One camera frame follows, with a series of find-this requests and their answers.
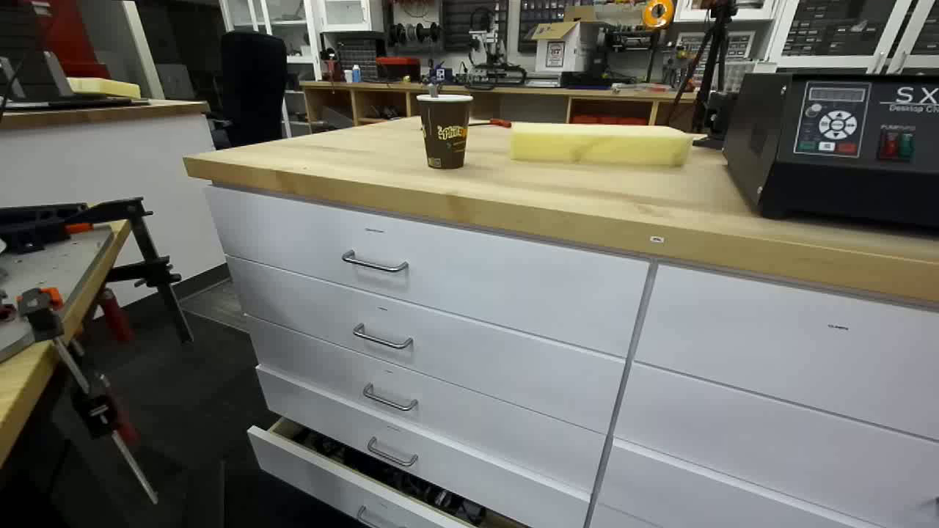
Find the brown paper coffee cup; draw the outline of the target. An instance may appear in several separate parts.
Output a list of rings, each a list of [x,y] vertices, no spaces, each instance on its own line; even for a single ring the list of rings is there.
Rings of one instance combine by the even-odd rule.
[[[471,134],[471,95],[421,95],[421,124],[427,141],[427,162],[434,169],[454,169],[466,158]]]

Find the top left white drawer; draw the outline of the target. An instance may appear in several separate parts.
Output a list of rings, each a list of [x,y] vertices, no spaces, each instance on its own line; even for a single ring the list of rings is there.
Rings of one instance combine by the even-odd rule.
[[[622,354],[648,263],[355,209],[212,188],[230,254]]]

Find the black office chair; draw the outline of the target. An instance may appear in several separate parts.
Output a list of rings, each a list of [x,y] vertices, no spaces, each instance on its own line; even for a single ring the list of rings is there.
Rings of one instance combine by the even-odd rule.
[[[287,89],[287,46],[264,33],[227,33],[220,39],[220,111],[215,143],[245,147],[280,141]]]

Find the orange black bar clamp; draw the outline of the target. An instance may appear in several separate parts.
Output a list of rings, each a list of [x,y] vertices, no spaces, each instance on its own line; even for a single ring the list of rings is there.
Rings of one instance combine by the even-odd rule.
[[[60,360],[67,366],[67,372],[77,385],[73,407],[77,407],[79,420],[85,423],[88,435],[110,436],[116,444],[117,455],[124,458],[124,463],[129,467],[129,473],[136,474],[143,496],[152,504],[158,504],[158,489],[152,486],[152,480],[146,479],[143,467],[138,463],[136,452],[127,444],[124,420],[121,420],[116,397],[110,392],[110,386],[102,381],[92,378],[79,366],[77,350],[64,339],[64,322],[54,304],[54,295],[44,287],[29,287],[17,295],[17,313],[33,328],[33,334],[38,339],[54,342]]]

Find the wooden shelf workbench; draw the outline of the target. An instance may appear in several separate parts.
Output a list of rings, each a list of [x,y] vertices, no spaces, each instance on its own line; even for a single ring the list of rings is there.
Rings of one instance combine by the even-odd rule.
[[[380,121],[416,118],[421,81],[305,81],[308,124],[349,121],[368,127]],[[466,89],[444,86],[444,95],[471,95],[478,121],[534,124],[625,124],[686,130],[697,96],[676,96],[660,89]]]

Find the black control box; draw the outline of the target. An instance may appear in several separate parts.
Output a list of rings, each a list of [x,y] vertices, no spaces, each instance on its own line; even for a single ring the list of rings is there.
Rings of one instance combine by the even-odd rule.
[[[724,137],[727,174],[763,216],[939,228],[939,78],[748,74]]]

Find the top right white drawer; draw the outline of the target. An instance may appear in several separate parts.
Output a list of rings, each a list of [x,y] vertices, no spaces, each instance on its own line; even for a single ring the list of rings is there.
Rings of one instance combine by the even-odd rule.
[[[939,317],[660,266],[641,359],[785,401],[939,436]]]

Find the yellow foam block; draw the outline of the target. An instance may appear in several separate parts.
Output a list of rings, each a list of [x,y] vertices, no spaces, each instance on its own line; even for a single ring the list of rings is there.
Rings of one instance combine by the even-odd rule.
[[[685,168],[694,137],[673,127],[515,124],[515,162]]]

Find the open bottom white drawer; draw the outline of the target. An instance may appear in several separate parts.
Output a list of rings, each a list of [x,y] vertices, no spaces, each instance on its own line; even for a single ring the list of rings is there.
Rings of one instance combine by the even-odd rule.
[[[364,528],[520,528],[452,489],[330,441],[292,420],[249,426],[259,467]]]

